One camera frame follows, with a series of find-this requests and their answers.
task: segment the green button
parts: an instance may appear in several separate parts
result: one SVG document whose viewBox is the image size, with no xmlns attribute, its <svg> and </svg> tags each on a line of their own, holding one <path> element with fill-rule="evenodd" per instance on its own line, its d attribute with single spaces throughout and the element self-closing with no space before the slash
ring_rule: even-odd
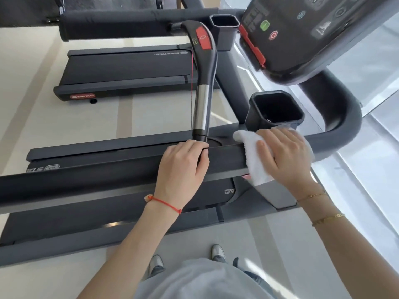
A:
<svg viewBox="0 0 399 299">
<path fill-rule="evenodd" d="M 270 26 L 270 22 L 268 20 L 264 20 L 261 23 L 261 30 L 266 31 Z"/>
</svg>

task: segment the hand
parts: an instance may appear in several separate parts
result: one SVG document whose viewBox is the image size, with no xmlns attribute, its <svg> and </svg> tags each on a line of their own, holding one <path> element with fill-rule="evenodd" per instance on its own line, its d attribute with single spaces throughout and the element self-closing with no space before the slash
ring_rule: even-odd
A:
<svg viewBox="0 0 399 299">
<path fill-rule="evenodd" d="M 208 147 L 209 144 L 194 140 L 169 146 L 159 165 L 154 197 L 182 209 L 193 198 L 208 170 Z"/>
<path fill-rule="evenodd" d="M 264 141 L 257 142 L 257 150 L 264 169 L 275 180 L 294 192 L 298 187 L 314 183 L 310 175 L 311 155 L 304 138 L 288 129 L 258 130 Z"/>
</svg>

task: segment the forearm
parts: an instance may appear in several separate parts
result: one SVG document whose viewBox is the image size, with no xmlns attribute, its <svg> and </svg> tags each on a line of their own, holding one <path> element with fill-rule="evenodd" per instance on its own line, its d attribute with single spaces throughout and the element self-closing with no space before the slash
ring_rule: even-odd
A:
<svg viewBox="0 0 399 299">
<path fill-rule="evenodd" d="M 158 244 L 176 219 L 171 208 L 149 202 L 132 231 L 78 299 L 132 299 Z"/>
<path fill-rule="evenodd" d="M 291 190 L 311 221 L 340 213 L 326 195 L 301 201 L 322 191 L 317 183 Z M 353 299 L 399 298 L 397 273 L 346 218 L 316 225 L 315 229 Z"/>
</svg>

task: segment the metal heart rate sensor grip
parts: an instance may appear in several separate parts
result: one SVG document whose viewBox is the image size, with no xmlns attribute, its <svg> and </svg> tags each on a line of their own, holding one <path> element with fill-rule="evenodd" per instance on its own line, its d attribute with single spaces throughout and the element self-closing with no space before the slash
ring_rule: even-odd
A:
<svg viewBox="0 0 399 299">
<path fill-rule="evenodd" d="M 198 86 L 194 107 L 193 140 L 207 142 L 209 116 L 215 81 L 217 51 L 216 44 L 209 29 L 198 21 L 184 21 L 171 24 L 171 32 L 182 31 L 190 38 L 193 47 L 193 58 L 198 70 Z"/>
</svg>

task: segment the white towel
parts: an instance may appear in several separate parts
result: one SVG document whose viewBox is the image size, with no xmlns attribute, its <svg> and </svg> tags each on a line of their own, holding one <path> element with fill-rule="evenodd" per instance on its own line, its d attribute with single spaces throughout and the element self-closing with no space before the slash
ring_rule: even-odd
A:
<svg viewBox="0 0 399 299">
<path fill-rule="evenodd" d="M 247 159 L 247 167 L 249 174 L 252 179 L 252 185 L 253 186 L 259 186 L 264 183 L 268 183 L 269 181 L 274 180 L 272 176 L 266 173 L 265 169 L 263 168 L 262 161 L 259 158 L 257 148 L 256 148 L 256 143 L 258 140 L 263 140 L 263 137 L 260 135 L 256 134 L 255 132 L 252 131 L 246 131 L 246 130 L 238 130 L 234 132 L 233 134 L 233 139 L 237 142 L 244 143 L 245 147 L 245 157 Z M 312 162 L 314 161 L 314 154 L 312 151 L 312 148 L 310 147 L 310 144 L 308 143 L 307 140 L 305 140 L 305 143 L 308 145 L 310 148 L 310 153 L 312 156 Z"/>
</svg>

